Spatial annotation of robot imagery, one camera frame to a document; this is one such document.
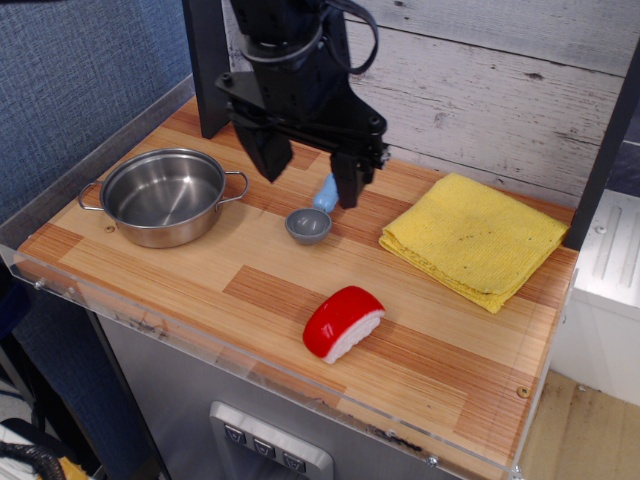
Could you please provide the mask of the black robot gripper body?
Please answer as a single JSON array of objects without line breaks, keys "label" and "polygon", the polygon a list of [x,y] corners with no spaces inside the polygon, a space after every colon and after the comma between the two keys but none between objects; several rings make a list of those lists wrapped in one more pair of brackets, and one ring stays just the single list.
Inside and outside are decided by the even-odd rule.
[{"label": "black robot gripper body", "polygon": [[231,120],[271,127],[292,140],[367,158],[382,168],[386,120],[352,90],[327,49],[298,61],[256,62],[251,72],[224,73],[216,86],[229,98]]}]

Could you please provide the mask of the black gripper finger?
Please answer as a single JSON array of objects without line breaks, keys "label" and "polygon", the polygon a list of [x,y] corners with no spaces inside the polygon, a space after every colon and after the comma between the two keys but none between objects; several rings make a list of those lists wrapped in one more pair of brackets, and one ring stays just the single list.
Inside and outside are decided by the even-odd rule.
[{"label": "black gripper finger", "polygon": [[232,123],[258,172],[269,182],[274,182],[293,157],[290,140],[271,127],[256,126],[239,119]]},{"label": "black gripper finger", "polygon": [[374,166],[363,156],[336,151],[331,154],[331,170],[340,206],[355,208],[364,187],[374,179]]}]

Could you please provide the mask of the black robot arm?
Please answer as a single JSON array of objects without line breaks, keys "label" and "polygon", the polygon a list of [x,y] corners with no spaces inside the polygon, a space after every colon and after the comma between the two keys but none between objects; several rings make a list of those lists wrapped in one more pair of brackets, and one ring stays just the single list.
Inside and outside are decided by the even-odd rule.
[{"label": "black robot arm", "polygon": [[256,169],[273,182],[293,158],[292,142],[323,150],[339,204],[356,207],[388,158],[387,122],[351,88],[378,50],[353,65],[344,16],[376,32],[373,16],[353,1],[235,1],[232,9],[252,69],[223,74],[216,86]]}]

